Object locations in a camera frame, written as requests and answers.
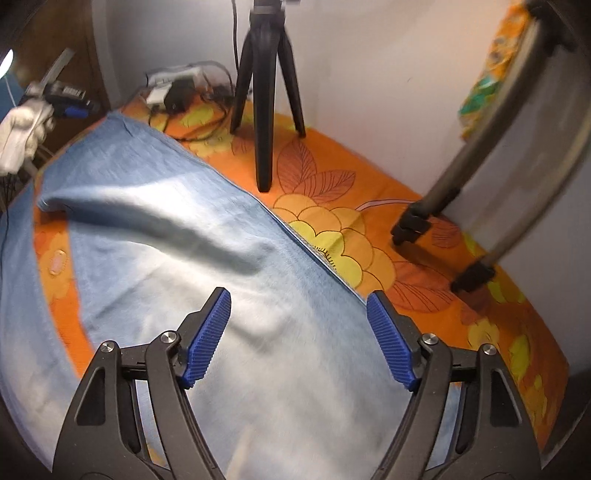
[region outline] black rubber foot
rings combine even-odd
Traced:
[[[413,244],[430,230],[431,222],[428,216],[419,213],[419,205],[419,202],[410,205],[392,228],[394,245],[402,245],[404,242]]]
[[[496,276],[492,267],[486,267],[480,260],[470,265],[452,282],[452,292],[465,291],[471,293],[490,282]]]

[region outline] orange fabric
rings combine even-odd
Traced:
[[[122,111],[143,122],[150,117],[139,98]],[[196,100],[188,114],[169,120],[166,133],[201,137],[212,130],[217,118],[218,112],[212,113],[209,105]],[[151,123],[162,129],[165,119],[153,118]],[[313,129],[299,140],[293,122],[281,115],[275,118],[273,187],[269,193],[259,193],[252,123],[252,107],[248,106],[237,136],[224,127],[208,141],[184,145],[272,209],[362,296],[385,290],[397,310],[412,317],[421,331],[434,332],[451,346],[496,345],[543,448],[564,396],[568,364],[542,319],[507,274],[498,269],[493,282],[462,299],[456,297],[449,290],[450,279],[483,250],[444,218],[435,219],[431,231],[416,245],[394,249],[389,231],[419,196]],[[82,374],[93,352],[78,317],[67,239],[64,215],[35,209],[41,282],[56,329],[76,371]],[[67,289],[44,271],[48,260],[54,260],[53,267],[61,265],[55,258],[57,250],[67,255],[66,267],[58,275],[67,280]]]

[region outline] tripod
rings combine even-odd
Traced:
[[[290,39],[285,32],[285,11],[281,0],[255,0],[251,11],[251,29],[242,47],[236,82],[236,98],[230,133],[242,122],[246,96],[254,78],[254,121],[256,185],[268,192],[273,181],[273,125],[275,110],[275,70],[277,56],[290,101],[295,129],[306,136],[301,109],[300,89]]]

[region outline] blue gripper pad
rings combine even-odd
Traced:
[[[415,391],[420,379],[413,372],[411,350],[375,293],[368,297],[367,312],[369,324],[386,357],[394,380],[404,385],[408,391]]]
[[[231,309],[232,298],[230,292],[224,290],[187,351],[187,368],[179,379],[179,383],[183,388],[193,388],[195,382],[205,376],[222,333],[228,324]]]

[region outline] wooden panel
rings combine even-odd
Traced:
[[[39,81],[65,48],[76,52],[59,80],[82,88],[102,110],[88,119],[59,119],[45,146],[57,151],[110,109],[92,31],[91,0],[47,0],[16,40],[11,71],[22,87]]]

